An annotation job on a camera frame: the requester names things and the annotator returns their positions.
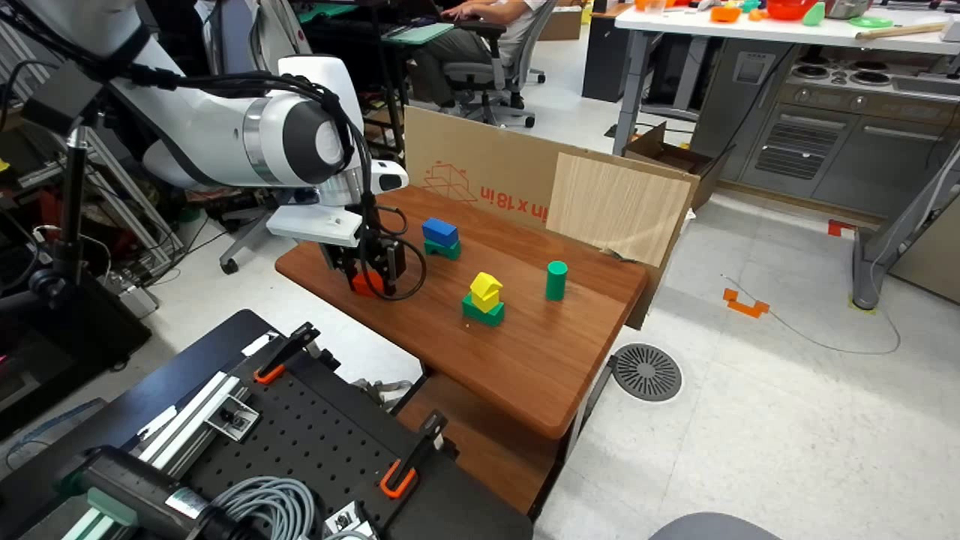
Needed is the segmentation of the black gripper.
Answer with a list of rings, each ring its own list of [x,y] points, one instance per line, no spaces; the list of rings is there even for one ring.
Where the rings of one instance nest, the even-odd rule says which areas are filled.
[[[352,290],[357,290],[353,277],[373,270],[380,280],[380,297],[398,297],[396,280],[406,272],[406,245],[398,238],[368,233],[357,245],[325,245],[320,255],[342,272]]]

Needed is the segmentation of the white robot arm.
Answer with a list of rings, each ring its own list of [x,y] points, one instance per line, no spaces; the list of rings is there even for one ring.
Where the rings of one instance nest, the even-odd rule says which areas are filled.
[[[3,22],[137,114],[190,179],[311,192],[311,203],[279,203],[266,231],[317,243],[352,290],[398,293],[406,239],[380,221],[379,195],[406,189],[407,170],[368,154],[339,57],[197,79],[174,63],[131,0],[8,0]]]

